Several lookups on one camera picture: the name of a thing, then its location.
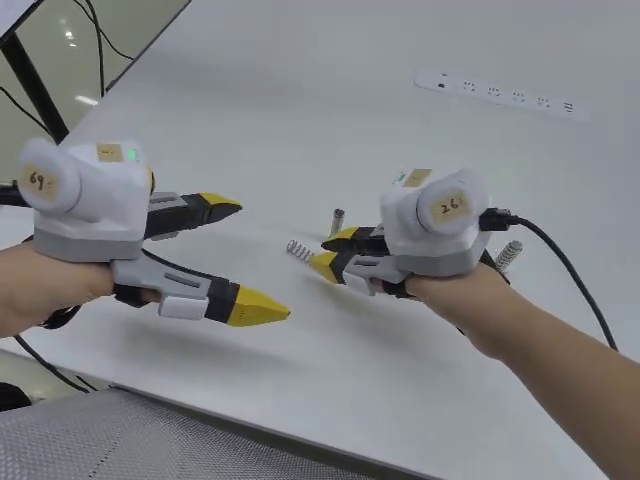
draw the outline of electrical socket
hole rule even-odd
[[[462,90],[465,92],[473,93],[476,91],[476,83],[470,80],[464,80],[462,82]]]
[[[551,102],[549,101],[548,97],[539,96],[536,98],[536,106],[544,110],[547,108],[551,108]]]
[[[511,92],[511,101],[515,103],[525,104],[527,103],[527,95],[520,90],[514,90]]]
[[[491,98],[500,98],[502,97],[502,90],[500,87],[487,87],[487,96]]]

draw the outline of label sticker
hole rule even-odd
[[[101,162],[124,162],[122,147],[117,143],[98,143],[96,151]]]
[[[22,188],[48,202],[54,202],[58,197],[58,176],[32,163],[25,164],[18,182]]]
[[[471,206],[463,191],[451,192],[431,204],[433,223],[445,223],[471,215]]]
[[[422,185],[424,179],[429,175],[431,175],[430,168],[416,168],[409,174],[402,186],[412,188],[419,187],[420,185]]]

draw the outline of coil spring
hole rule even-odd
[[[523,248],[522,242],[518,240],[509,242],[496,257],[496,267],[498,267],[498,270],[504,273],[516,257],[522,253]]]
[[[287,243],[287,253],[302,260],[304,263],[309,263],[315,255],[315,253],[313,253],[311,249],[305,247],[296,240],[291,240],[289,243]]]

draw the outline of yellow fingertip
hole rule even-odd
[[[335,252],[326,252],[314,255],[309,266],[331,283],[338,283],[336,276],[331,271],[331,262],[338,256]]]
[[[351,238],[353,237],[353,234],[356,233],[356,231],[359,229],[360,227],[349,227],[349,228],[345,228],[344,230],[340,230],[338,233],[336,233],[335,235],[330,236],[329,238],[327,238],[327,242],[330,242],[331,240],[336,240],[338,238]]]
[[[287,307],[264,293],[241,285],[227,325],[251,327],[285,320],[290,314],[291,311]]]
[[[230,203],[231,205],[240,205],[240,202],[218,195],[217,193],[200,192],[199,195],[204,198],[210,205],[218,203]]]

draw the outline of human hand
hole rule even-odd
[[[482,263],[464,276],[409,278],[406,289],[492,358],[501,356],[518,320],[535,308]]]
[[[0,251],[0,337],[40,325],[56,310],[113,293],[107,264],[66,263],[31,243]]]

